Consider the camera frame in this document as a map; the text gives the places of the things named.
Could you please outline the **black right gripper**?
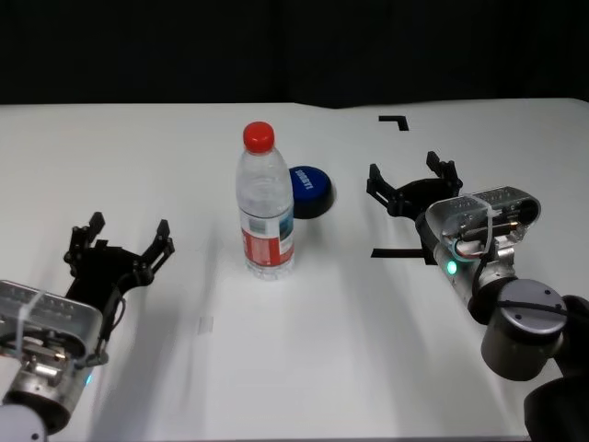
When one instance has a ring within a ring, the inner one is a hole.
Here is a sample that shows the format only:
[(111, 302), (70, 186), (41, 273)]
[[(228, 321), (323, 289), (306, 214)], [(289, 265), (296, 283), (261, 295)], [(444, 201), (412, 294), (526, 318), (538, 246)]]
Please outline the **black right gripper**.
[(379, 167), (371, 164), (366, 192), (381, 203), (390, 216), (416, 219), (431, 204), (457, 197), (463, 187), (453, 160), (442, 161), (435, 152), (429, 151), (426, 165), (437, 179), (412, 181), (398, 191), (383, 178)]

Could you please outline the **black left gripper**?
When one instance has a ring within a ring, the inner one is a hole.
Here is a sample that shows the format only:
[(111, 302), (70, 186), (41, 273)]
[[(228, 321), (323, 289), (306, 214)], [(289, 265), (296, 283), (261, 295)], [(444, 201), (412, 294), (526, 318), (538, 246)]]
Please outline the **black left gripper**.
[(91, 247), (106, 225), (101, 212), (95, 212), (85, 226), (74, 226), (64, 261), (74, 281), (65, 297), (100, 311), (104, 323), (112, 323), (119, 305), (119, 283), (132, 273), (136, 285), (151, 285), (158, 270), (175, 252), (170, 227), (162, 219), (152, 243), (136, 255), (121, 247), (99, 243)]

